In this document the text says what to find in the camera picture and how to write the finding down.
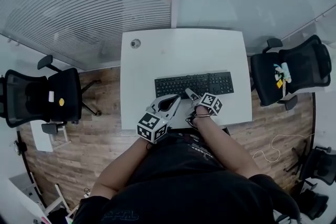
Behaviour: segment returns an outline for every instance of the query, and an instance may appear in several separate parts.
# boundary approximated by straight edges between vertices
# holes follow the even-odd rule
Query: round metal object on desk
[[[134,39],[131,41],[131,47],[133,49],[138,49],[141,46],[141,41],[139,39]]]

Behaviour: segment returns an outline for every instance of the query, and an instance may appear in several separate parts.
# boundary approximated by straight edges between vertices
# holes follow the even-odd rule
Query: yellow round object
[[[63,98],[59,99],[58,103],[59,103],[60,106],[63,106],[64,105],[64,99]]]

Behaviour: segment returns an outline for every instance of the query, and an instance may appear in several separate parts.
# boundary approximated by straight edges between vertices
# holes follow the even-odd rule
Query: person
[[[295,201],[241,145],[211,118],[193,124],[200,136],[136,140],[101,173],[73,224],[275,223],[274,210],[300,221]]]

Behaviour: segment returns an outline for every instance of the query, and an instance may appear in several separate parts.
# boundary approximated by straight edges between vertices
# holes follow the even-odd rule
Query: shirt sleeve
[[[82,199],[72,224],[96,224],[100,222],[103,207],[110,200],[101,196]]]
[[[255,175],[249,178],[268,192],[273,209],[292,219],[300,219],[300,209],[294,199],[289,196],[275,181],[267,175]]]

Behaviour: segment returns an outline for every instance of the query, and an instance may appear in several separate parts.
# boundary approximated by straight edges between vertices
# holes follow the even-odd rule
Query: wooden floor
[[[102,84],[91,87],[83,100],[94,109],[102,111],[101,117],[83,111],[79,125],[68,124],[66,129],[71,144],[52,153],[40,152],[35,148],[30,124],[20,127],[27,143],[26,157],[30,170],[43,192],[47,204],[56,199],[54,184],[58,183],[70,209],[83,198],[84,188],[91,188],[101,171],[136,139],[134,131],[122,131],[120,119],[120,68],[86,72],[80,75],[82,86],[94,79]],[[299,94],[296,107],[287,112],[283,105],[260,107],[259,98],[252,93],[253,121],[228,126],[232,137],[250,153],[263,150],[267,158],[275,160],[278,152],[270,143],[277,134],[308,136],[312,130],[313,105],[311,94]],[[277,137],[274,147],[281,150],[275,163],[267,162],[261,153],[255,157],[265,174],[272,176],[284,189],[289,190],[297,176],[283,169],[296,161],[292,147],[302,148],[302,137]]]

